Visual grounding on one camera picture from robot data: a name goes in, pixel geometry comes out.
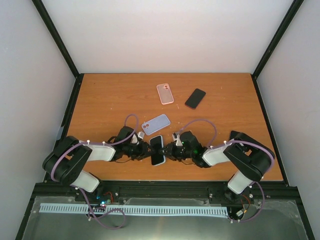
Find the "black frame bar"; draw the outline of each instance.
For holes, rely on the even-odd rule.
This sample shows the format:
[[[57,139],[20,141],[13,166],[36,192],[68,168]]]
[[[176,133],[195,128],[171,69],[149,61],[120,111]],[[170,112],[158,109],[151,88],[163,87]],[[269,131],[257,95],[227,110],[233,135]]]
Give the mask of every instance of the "black frame bar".
[[[275,136],[273,134],[271,124],[267,115],[267,111],[259,90],[259,86],[257,83],[258,76],[262,72],[264,66],[269,60],[271,54],[276,48],[277,44],[281,40],[284,35],[286,29],[294,18],[295,14],[299,10],[304,0],[294,0],[284,16],[279,28],[277,29],[275,35],[273,36],[270,44],[268,45],[265,53],[263,54],[261,60],[259,61],[254,73],[251,75],[253,85],[260,103],[260,107],[267,125],[267,129],[272,141],[272,145],[275,151],[275,155],[277,157],[280,170],[283,176],[283,181],[271,181],[261,182],[261,186],[264,190],[265,195],[268,195],[273,200],[294,200],[297,204],[298,210],[300,212],[301,219],[303,221],[304,228],[306,230],[307,236],[310,240],[315,239],[308,217],[306,215],[305,208],[303,206],[302,200],[300,198],[299,191],[296,187],[290,187],[288,183],[288,179],[286,176],[286,172],[281,160],[281,156],[277,147],[277,143],[275,140]],[[79,74],[71,56],[69,55],[66,46],[64,45],[54,23],[52,22],[44,4],[41,0],[32,0],[34,6],[38,10],[43,22],[48,28],[52,38],[54,39],[56,45],[58,46],[61,54],[63,55],[67,65],[69,66],[72,74],[75,77],[75,83],[72,89],[72,93],[62,120],[61,126],[63,127],[61,138],[67,136],[67,132],[69,129],[69,125],[72,119],[73,111],[76,106],[78,94],[81,88],[81,84],[83,81],[84,74]],[[112,189],[117,189],[119,198],[189,198],[189,199],[208,199],[209,193],[212,193],[217,188],[221,188],[226,186],[227,182],[224,181],[212,181],[212,182],[190,182],[190,181],[182,181],[182,182],[171,182],[171,181],[163,181],[163,182],[150,182],[150,181],[104,181],[108,186]],[[252,193],[256,198],[261,197],[261,192],[257,187],[252,188]],[[16,236],[16,240],[21,240],[23,238],[23,234],[25,228],[28,223],[28,219],[31,213],[31,209],[36,197],[41,196],[73,196],[77,197],[77,191],[70,186],[62,186],[57,182],[52,182],[50,176],[46,175],[43,180],[43,183],[36,183],[34,190],[32,192],[29,204],[25,211],[24,218],[21,222],[18,234]],[[234,206],[234,204],[223,202],[221,203],[223,206],[230,207]]]

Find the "black smartphone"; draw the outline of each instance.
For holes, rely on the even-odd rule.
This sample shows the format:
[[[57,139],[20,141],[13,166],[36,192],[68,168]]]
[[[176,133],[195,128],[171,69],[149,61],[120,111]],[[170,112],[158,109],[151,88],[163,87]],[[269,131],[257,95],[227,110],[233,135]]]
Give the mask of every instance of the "black smartphone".
[[[189,108],[196,109],[201,100],[205,97],[206,92],[196,88],[188,100],[185,102],[185,105]]]
[[[158,166],[166,162],[166,157],[159,153],[159,150],[164,147],[164,139],[161,135],[155,136],[150,139],[150,146],[154,149],[155,153],[151,155],[152,166]]]

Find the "white panel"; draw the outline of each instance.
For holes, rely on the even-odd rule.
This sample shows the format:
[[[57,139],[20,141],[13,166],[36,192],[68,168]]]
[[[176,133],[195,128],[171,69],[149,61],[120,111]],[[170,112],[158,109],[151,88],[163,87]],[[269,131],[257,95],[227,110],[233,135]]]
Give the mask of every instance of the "white panel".
[[[44,0],[82,73],[253,73],[292,0]]]
[[[320,239],[320,1],[304,1],[258,79],[284,167]]]
[[[30,0],[0,7],[0,233],[15,239],[74,78]]]

